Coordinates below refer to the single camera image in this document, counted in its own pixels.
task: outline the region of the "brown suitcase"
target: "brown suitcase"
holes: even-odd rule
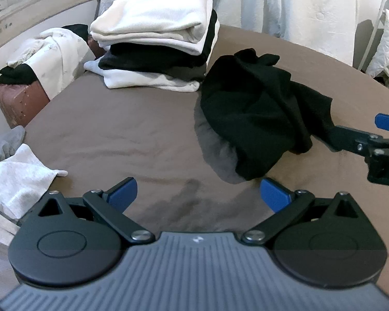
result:
[[[0,84],[0,109],[11,128],[25,127],[48,102],[39,81],[30,85]]]

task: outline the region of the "logo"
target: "logo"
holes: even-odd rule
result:
[[[202,236],[197,236],[197,237],[194,237],[192,238],[193,242],[196,242],[197,244],[199,244],[200,242],[202,242],[204,240],[204,238],[202,238]]]

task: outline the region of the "black bracket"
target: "black bracket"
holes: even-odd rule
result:
[[[389,139],[365,131],[336,126],[330,131],[329,144],[336,151],[346,150],[365,157],[369,167],[367,179],[389,186]]]

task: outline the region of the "white cable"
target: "white cable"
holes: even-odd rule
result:
[[[367,55],[370,51],[370,48],[372,47],[373,39],[374,39],[374,36],[376,35],[376,32],[378,31],[379,22],[380,22],[380,18],[382,16],[384,7],[385,7],[385,0],[382,0],[382,2],[380,3],[378,18],[376,19],[376,23],[374,24],[374,27],[373,27],[372,35],[370,36],[369,43],[367,44],[365,53],[363,54],[363,58],[359,64],[359,68],[358,68],[359,71],[362,69],[364,63],[366,62]]]

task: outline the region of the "white folded shirt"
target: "white folded shirt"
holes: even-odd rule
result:
[[[49,189],[55,176],[66,171],[49,169],[22,144],[15,155],[0,161],[0,211],[20,219]],[[0,214],[0,242],[9,245],[19,227]]]
[[[163,90],[194,92],[199,88],[199,82],[185,82],[165,74],[154,72],[138,72],[129,70],[110,69],[102,70],[98,67],[101,58],[84,64],[86,70],[104,77],[104,83],[109,89],[122,87],[155,87]]]
[[[97,41],[164,38],[198,43],[207,31],[207,0],[115,0],[91,24]]]
[[[210,17],[212,15],[213,0],[207,0],[206,7],[206,29],[209,27]],[[131,38],[131,39],[115,39],[115,40],[98,40],[95,34],[91,32],[92,37],[98,41],[100,47],[107,47],[116,43],[137,43],[146,45],[164,45],[166,47],[172,47],[188,53],[190,55],[200,55],[203,51],[204,43],[206,41],[207,31],[204,32],[202,39],[197,43],[185,42],[182,40],[176,40],[174,38]]]

